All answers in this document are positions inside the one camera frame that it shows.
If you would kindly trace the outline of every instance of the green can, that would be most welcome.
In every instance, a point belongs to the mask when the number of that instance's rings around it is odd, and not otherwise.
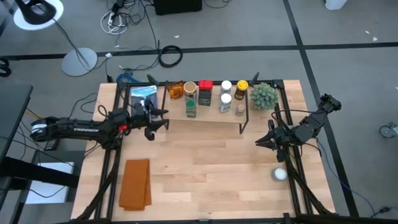
[[[197,104],[195,100],[187,100],[185,103],[185,107],[187,109],[187,117],[188,118],[196,118],[197,117]]]

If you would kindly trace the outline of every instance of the spice jar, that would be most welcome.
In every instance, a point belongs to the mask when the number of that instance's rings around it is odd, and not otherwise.
[[[235,98],[237,100],[242,100],[246,91],[248,90],[249,84],[245,80],[240,80],[238,84],[236,84]]]
[[[186,113],[188,118],[196,118],[197,116],[197,104],[194,100],[187,100],[185,102]]]
[[[225,113],[231,109],[232,97],[228,93],[224,93],[220,99],[220,112]]]
[[[231,94],[231,87],[232,87],[232,83],[230,81],[223,81],[221,83],[221,91],[220,91],[220,97],[224,94],[224,93],[228,93]]]
[[[236,116],[243,116],[244,114],[244,105],[236,106],[235,115]]]
[[[184,84],[185,101],[197,101],[197,85],[194,82],[186,82]]]

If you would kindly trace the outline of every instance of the jar lid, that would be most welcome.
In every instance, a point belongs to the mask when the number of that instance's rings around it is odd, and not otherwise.
[[[228,80],[225,80],[225,81],[223,81],[223,82],[221,83],[221,87],[222,87],[224,90],[229,90],[229,89],[232,87],[232,83],[231,83],[230,81],[228,81]]]
[[[187,100],[187,102],[185,104],[186,104],[187,108],[195,107],[195,101],[193,101],[193,100]]]
[[[222,96],[221,96],[221,102],[223,102],[223,103],[230,103],[231,100],[232,100],[231,95],[229,95],[228,93],[222,94]]]
[[[184,84],[184,90],[187,93],[193,93],[196,91],[196,89],[197,89],[197,85],[194,82],[186,82]]]
[[[244,111],[244,105],[238,105],[238,106],[236,107],[236,109],[237,109],[238,111],[240,111],[240,112],[243,112],[243,111]]]
[[[245,91],[249,87],[249,84],[245,80],[240,80],[236,86],[239,90]]]

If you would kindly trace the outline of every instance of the black box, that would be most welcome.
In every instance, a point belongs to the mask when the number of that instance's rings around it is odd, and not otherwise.
[[[159,16],[166,14],[201,11],[202,0],[154,0]]]

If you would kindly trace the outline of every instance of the orange lid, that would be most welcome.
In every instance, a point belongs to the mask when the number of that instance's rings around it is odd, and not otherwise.
[[[249,84],[245,80],[240,80],[236,86],[239,90],[245,91],[249,87]]]

